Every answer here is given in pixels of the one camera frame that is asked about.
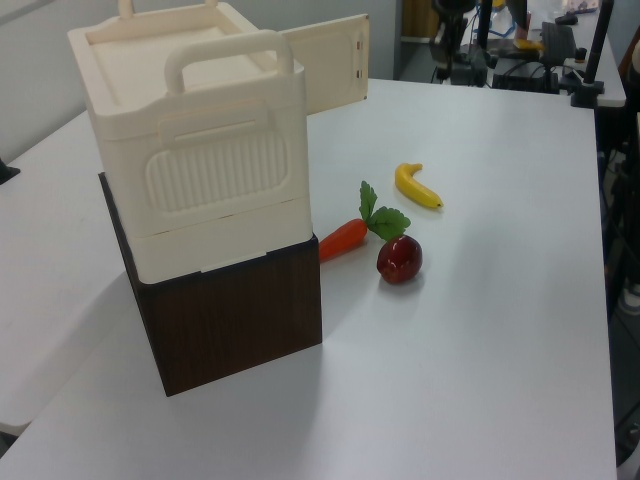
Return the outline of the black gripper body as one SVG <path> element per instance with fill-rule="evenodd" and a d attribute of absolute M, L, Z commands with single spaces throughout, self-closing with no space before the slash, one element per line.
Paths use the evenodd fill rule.
<path fill-rule="evenodd" d="M 466 20 L 440 20 L 435 36 L 430 40 L 432 58 L 436 64 L 449 64 L 459 50 L 467 27 Z"/>

